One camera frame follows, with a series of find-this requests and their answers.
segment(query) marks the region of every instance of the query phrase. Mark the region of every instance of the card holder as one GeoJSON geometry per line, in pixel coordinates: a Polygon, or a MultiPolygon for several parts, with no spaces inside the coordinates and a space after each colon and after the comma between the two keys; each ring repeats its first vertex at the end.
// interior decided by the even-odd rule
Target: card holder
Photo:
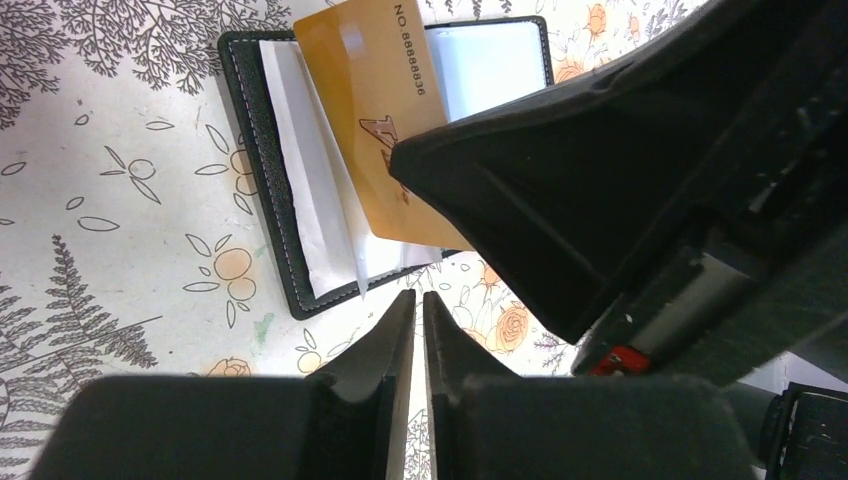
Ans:
{"type": "MultiPolygon", "coordinates": [[[[542,51],[547,52],[547,29],[541,17],[519,17],[484,22],[457,22],[428,26],[465,26],[483,23],[533,22],[538,25],[542,51]]],[[[230,92],[244,147],[253,167],[259,200],[265,215],[271,246],[292,317],[306,320],[359,295],[355,281],[315,296],[298,234],[291,187],[283,162],[274,109],[266,85],[260,41],[293,41],[291,31],[227,32],[218,40],[224,77],[230,92]]],[[[550,57],[544,55],[547,84],[553,84],[550,57]]],[[[449,256],[455,251],[445,251],[449,256]]],[[[373,279],[369,289],[401,278],[420,267],[410,267],[373,279]]]]}

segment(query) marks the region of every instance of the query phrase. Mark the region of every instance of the floral pattern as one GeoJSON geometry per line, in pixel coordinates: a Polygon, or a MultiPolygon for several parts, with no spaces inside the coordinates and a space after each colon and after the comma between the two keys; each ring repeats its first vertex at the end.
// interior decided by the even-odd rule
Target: floral pattern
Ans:
{"type": "MultiPolygon", "coordinates": [[[[704,1],[420,5],[425,23],[544,16],[564,82],[645,45],[704,1]]],[[[0,478],[25,478],[64,405],[101,375],[306,375],[406,288],[419,300],[439,292],[460,327],[516,372],[567,374],[575,347],[546,332],[473,253],[308,321],[289,315],[244,141],[216,86],[214,42],[227,30],[288,28],[331,3],[0,1],[0,478]]],[[[423,480],[420,307],[417,315],[405,476],[423,480]]]]}

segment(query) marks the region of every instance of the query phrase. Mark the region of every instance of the green stain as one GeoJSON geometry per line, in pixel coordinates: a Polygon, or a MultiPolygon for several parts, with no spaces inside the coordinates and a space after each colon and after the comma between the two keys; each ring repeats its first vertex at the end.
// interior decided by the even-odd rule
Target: green stain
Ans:
{"type": "Polygon", "coordinates": [[[259,344],[260,347],[265,346],[265,341],[268,339],[268,327],[271,326],[271,322],[274,321],[273,313],[266,313],[264,317],[262,317],[262,321],[253,322],[253,333],[256,336],[256,343],[259,344]]]}

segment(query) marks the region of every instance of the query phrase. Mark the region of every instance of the floral tablecloth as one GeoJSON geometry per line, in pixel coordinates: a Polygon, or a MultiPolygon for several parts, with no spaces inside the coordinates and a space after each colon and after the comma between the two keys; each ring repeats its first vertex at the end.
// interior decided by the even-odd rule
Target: floral tablecloth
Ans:
{"type": "MultiPolygon", "coordinates": [[[[425,22],[548,22],[557,81],[650,41],[703,0],[425,0],[425,22]]],[[[303,375],[398,291],[438,291],[521,374],[564,374],[548,334],[465,253],[305,322],[281,294],[214,50],[327,0],[0,0],[0,480],[25,477],[63,406],[117,373],[303,375]]],[[[501,68],[492,59],[492,75],[501,68]]],[[[556,272],[548,272],[556,281],[556,272]]],[[[417,352],[421,352],[420,328],[417,352]]],[[[416,357],[407,477],[429,478],[416,357]]]]}

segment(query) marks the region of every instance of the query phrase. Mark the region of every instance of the white stitching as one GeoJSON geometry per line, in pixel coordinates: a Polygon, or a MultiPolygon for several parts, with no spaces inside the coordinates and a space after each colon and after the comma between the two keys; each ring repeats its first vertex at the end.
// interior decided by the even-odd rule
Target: white stitching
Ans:
{"type": "MultiPolygon", "coordinates": [[[[253,131],[254,141],[256,141],[256,138],[257,138],[256,126],[253,124],[253,115],[250,113],[250,104],[247,101],[247,95],[245,94],[245,88],[244,88],[244,81],[242,80],[242,77],[241,77],[241,71],[239,71],[238,62],[236,62],[236,54],[235,54],[235,52],[233,52],[232,44],[235,43],[235,42],[254,42],[255,43],[255,42],[259,42],[260,40],[274,41],[274,42],[280,42],[280,41],[290,42],[291,41],[291,40],[282,40],[282,39],[279,39],[279,38],[239,38],[239,39],[231,40],[229,45],[227,45],[227,49],[230,51],[230,56],[233,59],[233,68],[235,69],[236,76],[238,77],[239,87],[240,87],[240,90],[241,90],[241,98],[242,98],[242,100],[244,100],[245,110],[247,110],[247,119],[250,123],[250,129],[253,131]]],[[[259,163],[262,165],[262,171],[265,172],[265,178],[268,178],[268,170],[265,167],[265,161],[262,159],[261,152],[260,152],[259,157],[260,157],[259,163]]],[[[280,211],[277,207],[277,201],[274,200],[273,197],[271,198],[271,208],[274,209],[274,215],[276,215],[277,221],[280,224],[282,224],[283,223],[282,214],[280,213],[280,211]]],[[[289,268],[289,274],[291,274],[292,287],[294,287],[294,296],[297,298],[297,303],[298,303],[298,305],[300,305],[300,308],[302,308],[305,311],[315,310],[315,309],[322,307],[322,306],[324,306],[324,305],[326,305],[330,302],[338,300],[339,298],[341,298],[345,295],[349,295],[349,294],[353,293],[353,291],[356,289],[356,287],[353,287],[350,290],[343,291],[338,296],[328,298],[325,301],[318,303],[317,305],[315,305],[313,307],[307,307],[306,305],[304,305],[303,300],[300,298],[300,292],[298,291],[297,281],[294,278],[294,270],[292,269],[291,257],[289,257],[289,247],[288,247],[288,244],[286,243],[286,238],[285,238],[284,235],[281,235],[280,238],[283,240],[283,253],[286,256],[286,266],[289,268]]]]}

